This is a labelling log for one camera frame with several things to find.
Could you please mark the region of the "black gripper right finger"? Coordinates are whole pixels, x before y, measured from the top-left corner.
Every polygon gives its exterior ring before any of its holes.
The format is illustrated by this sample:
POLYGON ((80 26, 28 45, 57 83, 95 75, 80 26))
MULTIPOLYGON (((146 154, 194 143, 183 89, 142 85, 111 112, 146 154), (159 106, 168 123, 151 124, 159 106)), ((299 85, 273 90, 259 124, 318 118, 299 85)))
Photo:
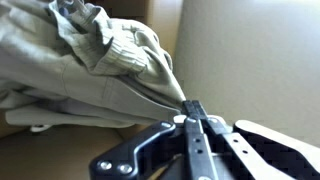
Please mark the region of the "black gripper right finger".
POLYGON ((248 120, 233 126, 192 103, 192 176, 207 180, 320 180, 319 149, 248 120))

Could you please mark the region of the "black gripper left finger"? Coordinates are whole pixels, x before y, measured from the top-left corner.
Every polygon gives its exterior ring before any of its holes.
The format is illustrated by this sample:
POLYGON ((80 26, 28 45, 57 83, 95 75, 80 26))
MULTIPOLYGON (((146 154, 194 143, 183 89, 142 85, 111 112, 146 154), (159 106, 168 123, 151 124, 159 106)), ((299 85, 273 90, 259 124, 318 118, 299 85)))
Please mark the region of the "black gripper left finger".
POLYGON ((181 123, 160 121, 94 158, 90 180, 218 180, 208 136, 209 118, 198 101, 183 103, 181 123))

